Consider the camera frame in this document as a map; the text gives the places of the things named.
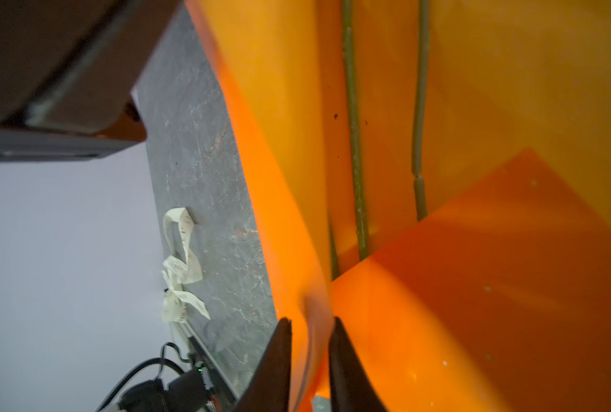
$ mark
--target white wall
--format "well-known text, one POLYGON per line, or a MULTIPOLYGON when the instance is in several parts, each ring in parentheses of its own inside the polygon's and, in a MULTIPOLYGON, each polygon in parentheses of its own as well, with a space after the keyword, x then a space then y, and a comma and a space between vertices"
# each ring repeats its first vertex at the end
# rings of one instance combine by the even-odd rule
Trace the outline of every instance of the white wall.
POLYGON ((162 259, 145 145, 1 163, 0 412, 92 412, 158 356, 162 259))

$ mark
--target gray table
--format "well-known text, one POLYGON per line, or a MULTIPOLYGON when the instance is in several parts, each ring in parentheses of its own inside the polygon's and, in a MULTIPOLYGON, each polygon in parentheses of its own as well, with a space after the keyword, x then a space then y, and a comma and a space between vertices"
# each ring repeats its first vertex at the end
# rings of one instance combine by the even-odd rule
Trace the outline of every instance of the gray table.
MULTIPOLYGON (((147 129, 147 157, 161 225, 185 206, 203 280, 186 285, 211 320, 189 322, 243 393, 277 323, 260 238, 219 83, 180 6, 134 91, 147 129)), ((164 251, 169 253, 164 241, 164 251)))

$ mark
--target gray tabletop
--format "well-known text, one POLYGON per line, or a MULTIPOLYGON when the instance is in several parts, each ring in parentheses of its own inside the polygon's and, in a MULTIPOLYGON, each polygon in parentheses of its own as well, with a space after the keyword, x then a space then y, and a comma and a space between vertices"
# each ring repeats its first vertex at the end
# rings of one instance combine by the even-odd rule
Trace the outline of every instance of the gray tabletop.
MULTIPOLYGON (((244 173, 216 76, 184 6, 150 58, 136 89, 159 224, 184 206, 196 226, 191 248, 203 280, 185 288, 211 320, 191 323, 222 372, 243 393, 277 323, 244 173)), ((169 249, 164 240, 166 255, 169 249)), ((325 410, 326 402, 316 401, 325 410)))

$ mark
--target white ribbon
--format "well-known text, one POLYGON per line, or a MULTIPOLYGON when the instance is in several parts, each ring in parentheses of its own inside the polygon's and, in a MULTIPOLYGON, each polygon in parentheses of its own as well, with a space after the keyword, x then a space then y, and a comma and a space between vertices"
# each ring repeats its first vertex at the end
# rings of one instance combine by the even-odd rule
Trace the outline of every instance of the white ribbon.
POLYGON ((170 256, 163 262, 162 275, 169 290, 164 294, 164 306, 161 310, 161 319, 166 322, 186 322, 186 304, 192 305, 204 317, 211 319, 205 303, 198 299, 193 293, 184 291, 183 284, 192 284, 203 278, 203 270, 194 252, 189 248, 191 233, 194 230, 194 220, 189 216, 186 208, 174 208, 168 210, 164 215, 164 236, 169 244, 170 256), (169 236, 169 228, 172 222, 178 224, 180 239, 184 248, 186 262, 175 257, 175 246, 172 237, 169 236))

